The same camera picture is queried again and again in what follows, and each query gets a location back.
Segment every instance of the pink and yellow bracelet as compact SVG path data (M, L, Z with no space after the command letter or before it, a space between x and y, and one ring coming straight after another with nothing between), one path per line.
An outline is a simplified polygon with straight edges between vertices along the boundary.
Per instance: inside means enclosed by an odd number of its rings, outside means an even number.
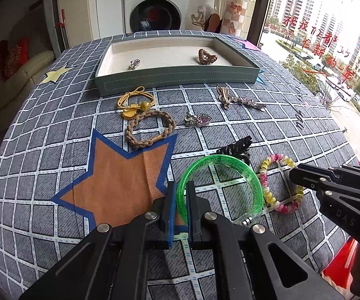
M297 186L297 194L295 195L295 199L291 202L291 205L280 204L280 202L277 201L276 198L271 194L267 184L267 169L270 167L271 163L275 161L278 161L283 166L288 165L291 168L295 167L295 162L283 154L271 154L265 160L263 160L258 175L260 184L262 185L263 196L266 200L266 203L269 204L270 208L275 209L281 213L293 213L302 203L304 187Z

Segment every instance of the tablecloth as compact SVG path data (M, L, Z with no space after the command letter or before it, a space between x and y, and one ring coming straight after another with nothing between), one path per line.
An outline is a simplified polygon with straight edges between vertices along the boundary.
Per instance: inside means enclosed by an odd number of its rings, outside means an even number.
M62 258L93 224L89 217L53 201L53 196L84 174L89 165L93 132L131 151L123 132L127 125L116 108L118 96L99 97L92 82L105 48L111 42L146 37L215 35L240 51L263 72L262 83L225 83L232 94L267 104L267 112L240 105L224 110L217 101L217 84L190 84L151 89L156 109L176 120L177 134L166 180L176 180L195 160L221 146L251 135L251 162L256 169L270 153L283 153L296 163L321 167L357 164L352 148L329 113L295 77L260 51L249 50L231 37L191 31L143 32L84 43L65 51L49 71L74 67L57 82L40 84L24 102L0 149L0 286L13 298L30 287ZM187 110L213 117L211 124L189 128ZM163 123L141 122L137 138L162 132ZM295 186L289 168L273 166L269 185L279 201ZM217 168L197 179L199 196L214 211L235 219L248 200L238 177ZM305 263L321 271L346 241L347 235L319 214L314 192L305 190L301 208L283 215L265 209L258 219ZM175 236L168 251L149 257L147 299L214 299L212 252L189 248L187 235Z

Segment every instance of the washing machine door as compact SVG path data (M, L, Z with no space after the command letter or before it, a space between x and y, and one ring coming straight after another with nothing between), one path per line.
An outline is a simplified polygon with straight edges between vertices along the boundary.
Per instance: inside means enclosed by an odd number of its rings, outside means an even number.
M133 33L180 29L180 24L180 13L168 0L144 0L135 7L130 16L130 28Z

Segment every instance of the cabinet door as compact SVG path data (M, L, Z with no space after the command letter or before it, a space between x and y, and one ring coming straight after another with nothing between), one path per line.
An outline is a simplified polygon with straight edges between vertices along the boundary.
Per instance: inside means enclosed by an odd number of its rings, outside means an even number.
M66 30L70 47L93 39L88 0L58 0L58 7L61 22L63 22L61 10L64 9L65 11Z

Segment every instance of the brown braided hair tie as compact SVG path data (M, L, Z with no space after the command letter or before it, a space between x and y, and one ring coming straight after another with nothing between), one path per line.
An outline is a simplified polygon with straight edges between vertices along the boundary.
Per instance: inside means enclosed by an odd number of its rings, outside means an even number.
M138 141L134 136L133 136L133 128L134 126L137 126L138 123L147 117L151 117L151 116L161 116L166 118L167 123L169 124L168 127L166 127L163 130L163 133L160 133L159 135L154 136L151 139L147 139L144 141ZM151 146L154 142L159 141L161 139L166 138L168 135L170 135L171 132L173 132L173 130L176 128L176 123L174 122L173 117L171 117L171 115L165 111L161 111L161 110L149 110L147 112L143 112L142 114L137 115L131 122L129 122L129 124L127 125L127 140L129 141L129 143L133 146L133 148L138 149L140 147L149 147Z
M211 63L213 63L214 61L217 60L216 55L211 55L202 48L199 50L198 58L199 58L199 62L204 66L208 65L208 64L211 64Z

